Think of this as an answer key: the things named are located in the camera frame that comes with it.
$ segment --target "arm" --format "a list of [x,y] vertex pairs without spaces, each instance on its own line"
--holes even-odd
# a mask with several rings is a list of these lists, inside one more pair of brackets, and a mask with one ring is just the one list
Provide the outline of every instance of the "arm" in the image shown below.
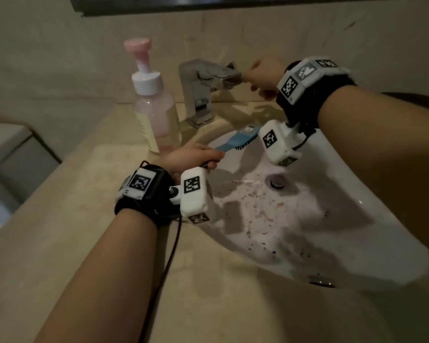
[[[264,57],[243,81],[271,101],[285,69]],[[357,177],[429,247],[429,110],[345,86],[322,105],[318,124]]]
[[123,209],[71,279],[40,342],[136,342],[151,295],[157,228]]

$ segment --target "blue hairbrush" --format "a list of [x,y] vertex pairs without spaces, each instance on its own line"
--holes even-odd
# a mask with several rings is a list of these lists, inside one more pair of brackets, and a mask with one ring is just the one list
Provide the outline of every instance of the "blue hairbrush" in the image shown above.
[[[228,152],[232,149],[241,150],[245,148],[248,144],[250,144],[254,139],[257,138],[257,135],[259,134],[259,130],[261,129],[260,125],[256,124],[250,124],[247,125],[244,129],[237,131],[235,135],[233,135],[229,140],[220,145],[219,147],[216,147],[216,150],[221,150],[223,152]],[[211,162],[206,161],[200,167],[207,168],[208,163]]]

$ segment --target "person's left hand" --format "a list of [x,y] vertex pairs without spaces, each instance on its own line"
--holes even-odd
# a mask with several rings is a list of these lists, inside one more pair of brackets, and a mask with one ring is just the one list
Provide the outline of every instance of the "person's left hand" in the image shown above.
[[177,184],[180,183],[181,174],[190,168],[198,167],[206,161],[208,169],[214,170],[217,162],[223,159],[225,153],[202,144],[186,144],[184,147],[167,154],[154,161],[154,164],[165,169]]

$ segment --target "pink pump head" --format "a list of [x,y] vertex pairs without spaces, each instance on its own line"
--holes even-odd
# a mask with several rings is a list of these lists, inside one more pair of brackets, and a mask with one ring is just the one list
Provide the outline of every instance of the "pink pump head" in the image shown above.
[[133,53],[140,72],[151,72],[148,54],[151,49],[151,40],[149,38],[132,38],[124,42],[124,48],[126,48],[126,51]]

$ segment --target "soap dispenser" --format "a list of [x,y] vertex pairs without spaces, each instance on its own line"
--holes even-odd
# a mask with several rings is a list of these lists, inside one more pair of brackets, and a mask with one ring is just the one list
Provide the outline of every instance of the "soap dispenser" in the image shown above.
[[164,89],[160,72],[151,70],[148,38],[133,38],[124,42],[126,51],[133,53],[138,72],[132,74],[132,82],[138,99],[133,108],[149,150],[167,154],[181,146],[181,132],[175,101]]

